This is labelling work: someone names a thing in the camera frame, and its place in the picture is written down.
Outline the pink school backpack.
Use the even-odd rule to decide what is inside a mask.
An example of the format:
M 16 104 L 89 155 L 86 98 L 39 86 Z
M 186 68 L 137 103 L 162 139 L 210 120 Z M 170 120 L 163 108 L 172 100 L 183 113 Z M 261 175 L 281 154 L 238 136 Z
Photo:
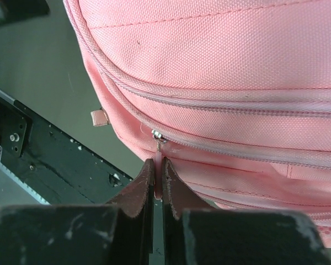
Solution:
M 331 1 L 65 1 L 110 124 L 224 209 L 304 212 L 331 247 Z

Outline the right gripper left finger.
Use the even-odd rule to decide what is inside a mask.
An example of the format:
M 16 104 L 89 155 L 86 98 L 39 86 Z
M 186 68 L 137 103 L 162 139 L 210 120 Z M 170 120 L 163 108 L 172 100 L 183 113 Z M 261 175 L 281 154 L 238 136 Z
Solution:
M 148 264 L 154 162 L 104 204 L 0 209 L 0 264 Z

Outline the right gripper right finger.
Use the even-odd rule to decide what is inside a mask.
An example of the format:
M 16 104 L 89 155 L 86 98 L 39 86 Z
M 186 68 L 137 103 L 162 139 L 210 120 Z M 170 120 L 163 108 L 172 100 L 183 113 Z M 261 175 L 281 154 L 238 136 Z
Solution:
M 287 210 L 221 210 L 162 161 L 166 264 L 331 264 L 311 220 Z

